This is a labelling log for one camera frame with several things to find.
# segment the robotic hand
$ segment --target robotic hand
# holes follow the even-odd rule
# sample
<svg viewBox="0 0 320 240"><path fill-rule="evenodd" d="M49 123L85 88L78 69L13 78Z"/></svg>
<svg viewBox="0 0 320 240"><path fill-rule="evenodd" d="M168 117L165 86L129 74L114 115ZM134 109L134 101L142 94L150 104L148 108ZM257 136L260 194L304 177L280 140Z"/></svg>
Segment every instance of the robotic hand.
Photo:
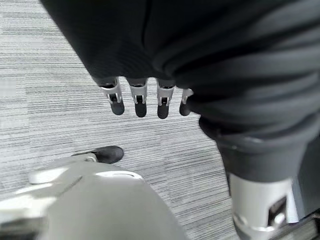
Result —
<svg viewBox="0 0 320 240"><path fill-rule="evenodd" d="M129 81L139 117L148 77L160 118L174 85L193 91L182 103L217 143L238 235L270 238L320 131L320 1L41 2L115 114L124 106L114 76Z"/></svg>
<svg viewBox="0 0 320 240"><path fill-rule="evenodd" d="M0 239L187 240L143 180L83 153L31 172L29 185L0 201Z"/></svg>

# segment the floor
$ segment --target floor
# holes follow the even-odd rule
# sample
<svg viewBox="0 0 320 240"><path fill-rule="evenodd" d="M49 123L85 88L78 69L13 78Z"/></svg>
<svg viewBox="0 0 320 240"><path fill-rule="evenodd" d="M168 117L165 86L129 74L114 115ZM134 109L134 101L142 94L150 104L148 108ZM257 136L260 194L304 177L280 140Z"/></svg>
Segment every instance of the floor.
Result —
<svg viewBox="0 0 320 240"><path fill-rule="evenodd" d="M112 114L73 49L36 0L0 0L0 199L27 173L76 152L117 145L121 167L142 175L191 240L236 240L223 164L215 143L182 117L176 89L165 120L157 117L156 81L147 116L135 115L122 79L125 113Z"/></svg>

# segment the silver metal bracket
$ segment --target silver metal bracket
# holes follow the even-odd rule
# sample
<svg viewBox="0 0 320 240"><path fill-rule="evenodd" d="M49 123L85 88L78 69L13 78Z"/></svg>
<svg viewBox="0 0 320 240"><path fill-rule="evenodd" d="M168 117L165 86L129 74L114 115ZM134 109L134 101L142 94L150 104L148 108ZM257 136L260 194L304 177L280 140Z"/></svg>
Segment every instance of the silver metal bracket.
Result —
<svg viewBox="0 0 320 240"><path fill-rule="evenodd" d="M114 100L113 100L114 97L116 98L117 103L122 102L122 93L121 93L121 87L120 87L120 82L118 77L116 78L114 87L109 88L109 87L101 86L100 88L102 89L103 94L106 96L110 104L114 103Z"/></svg>
<svg viewBox="0 0 320 240"><path fill-rule="evenodd" d="M183 92L182 92L182 103L184 105L186 105L188 97L190 97L193 94L194 94L194 92L190 88L183 89Z"/></svg>
<svg viewBox="0 0 320 240"><path fill-rule="evenodd" d="M169 106L170 104L170 101L172 99L172 95L174 93L174 90L175 90L175 87L169 87L169 88L164 88L164 87L161 87L159 85L159 82L157 81L156 82L156 92L157 92L157 98L158 98L158 105L159 106L162 106L162 103L163 103L163 99L166 98L166 106Z"/></svg>
<svg viewBox="0 0 320 240"><path fill-rule="evenodd" d="M131 94L135 104L138 104L137 96L142 96L142 104L146 103L147 95L148 95L147 85L148 85L148 80L145 81L145 84L143 86L130 85Z"/></svg>

